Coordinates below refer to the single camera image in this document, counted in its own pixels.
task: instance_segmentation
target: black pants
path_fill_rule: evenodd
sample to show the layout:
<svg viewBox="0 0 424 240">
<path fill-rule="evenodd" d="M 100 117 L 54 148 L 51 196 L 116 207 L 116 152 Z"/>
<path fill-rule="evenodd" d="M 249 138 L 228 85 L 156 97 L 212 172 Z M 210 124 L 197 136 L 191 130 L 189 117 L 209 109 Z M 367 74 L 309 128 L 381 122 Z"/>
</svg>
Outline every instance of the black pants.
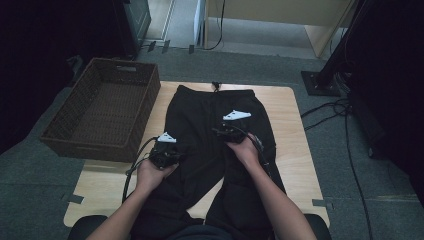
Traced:
<svg viewBox="0 0 424 240">
<path fill-rule="evenodd" d="M 266 239 L 271 224 L 253 181 L 234 152 L 212 128 L 233 110 L 251 113 L 245 122 L 264 146 L 274 182 L 284 190 L 275 165 L 276 146 L 263 105 L 252 90 L 198 92 L 179 86 L 166 114 L 165 132 L 186 152 L 177 170 L 152 193 L 132 229 L 144 239 L 166 238 L 189 225 L 202 224 L 187 213 L 222 177 L 222 189 L 205 223 L 223 228 L 235 239 Z"/>
<path fill-rule="evenodd" d="M 330 232 L 328 231 L 327 226 L 325 225 L 324 220 L 314 214 L 305 214 L 306 219 L 309 222 L 309 225 L 311 225 L 312 230 L 315 233 L 315 236 L 318 240 L 331 240 Z M 81 219 L 79 219 L 74 227 L 71 229 L 71 232 L 69 233 L 68 240 L 85 240 L 97 227 L 100 226 L 100 224 L 103 223 L 107 219 L 106 216 L 86 216 Z M 193 226 L 186 228 L 180 232 L 178 232 L 176 235 L 171 236 L 170 239 L 176 236 L 190 236 L 190 235 L 201 235 L 203 237 L 203 234 L 205 234 L 206 230 L 208 229 L 202 229 L 202 226 Z M 212 236 L 219 235 L 222 238 L 221 239 L 227 239 L 226 232 L 219 231 L 218 233 L 215 231 Z"/>
</svg>

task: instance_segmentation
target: brown basket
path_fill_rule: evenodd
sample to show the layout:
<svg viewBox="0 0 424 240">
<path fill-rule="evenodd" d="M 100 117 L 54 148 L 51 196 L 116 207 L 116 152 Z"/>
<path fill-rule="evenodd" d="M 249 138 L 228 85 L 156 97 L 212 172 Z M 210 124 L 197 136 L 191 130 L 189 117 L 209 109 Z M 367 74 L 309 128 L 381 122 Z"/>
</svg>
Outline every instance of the brown basket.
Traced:
<svg viewBox="0 0 424 240">
<path fill-rule="evenodd" d="M 40 140 L 63 157 L 132 162 L 159 89 L 156 64 L 95 58 Z"/>
</svg>

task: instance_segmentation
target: person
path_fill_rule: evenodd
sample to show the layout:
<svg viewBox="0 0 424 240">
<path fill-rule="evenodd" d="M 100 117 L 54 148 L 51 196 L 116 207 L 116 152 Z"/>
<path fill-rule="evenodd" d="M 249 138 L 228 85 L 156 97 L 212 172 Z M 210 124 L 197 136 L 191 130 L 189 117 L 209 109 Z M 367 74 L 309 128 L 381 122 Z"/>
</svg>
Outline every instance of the person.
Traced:
<svg viewBox="0 0 424 240">
<path fill-rule="evenodd" d="M 227 145 L 252 177 L 278 239 L 316 239 L 305 215 L 263 170 L 252 141 L 246 137 L 240 144 Z M 149 194 L 176 167 L 174 165 L 159 170 L 150 160 L 143 161 L 137 169 L 137 183 L 133 193 L 87 239 L 128 239 L 134 221 Z"/>
</svg>

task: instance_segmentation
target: wrist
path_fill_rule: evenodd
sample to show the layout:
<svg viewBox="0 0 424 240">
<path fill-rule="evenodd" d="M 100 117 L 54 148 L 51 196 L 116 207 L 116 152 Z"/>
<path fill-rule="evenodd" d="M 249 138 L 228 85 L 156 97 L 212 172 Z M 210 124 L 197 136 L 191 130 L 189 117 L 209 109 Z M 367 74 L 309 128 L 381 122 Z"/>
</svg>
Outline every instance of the wrist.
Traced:
<svg viewBox="0 0 424 240">
<path fill-rule="evenodd" d="M 248 161 L 248 162 L 243 162 L 244 167 L 246 168 L 246 170 L 250 173 L 256 173 L 260 170 L 262 170 L 261 165 L 259 164 L 259 161 Z"/>
<path fill-rule="evenodd" d="M 135 195 L 137 198 L 147 198 L 152 191 L 153 189 L 147 187 L 136 186 L 133 195 Z"/>
</svg>

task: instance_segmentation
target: wooden board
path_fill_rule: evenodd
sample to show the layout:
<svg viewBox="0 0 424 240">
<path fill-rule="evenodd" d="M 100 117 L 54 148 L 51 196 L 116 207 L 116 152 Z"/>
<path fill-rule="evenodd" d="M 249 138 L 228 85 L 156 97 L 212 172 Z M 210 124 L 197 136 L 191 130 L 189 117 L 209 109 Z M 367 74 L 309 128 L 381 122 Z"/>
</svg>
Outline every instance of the wooden board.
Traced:
<svg viewBox="0 0 424 240">
<path fill-rule="evenodd" d="M 161 84 L 146 126 L 143 143 L 151 137 L 162 134 L 165 114 L 178 85 L 182 84 L 198 91 L 213 91 L 211 84 L 206 83 L 161 82 Z M 224 84 L 221 88 L 221 90 L 236 89 L 253 89 L 256 97 L 265 106 L 277 143 L 276 162 L 287 195 L 304 213 L 320 215 L 329 226 L 326 208 L 312 204 L 312 199 L 322 200 L 322 194 L 293 91 L 287 87 L 273 86 Z M 145 152 L 149 152 L 151 147 L 147 147 Z M 84 200 L 81 204 L 69 203 L 64 217 L 65 225 L 71 227 L 79 218 L 87 215 L 111 215 L 121 204 L 125 171 L 129 167 L 128 163 L 86 160 L 74 191 L 75 195 L 84 197 Z M 131 181 L 129 191 L 134 189 L 134 180 Z M 206 216 L 221 184 L 222 181 L 188 210 L 192 217 Z"/>
</svg>

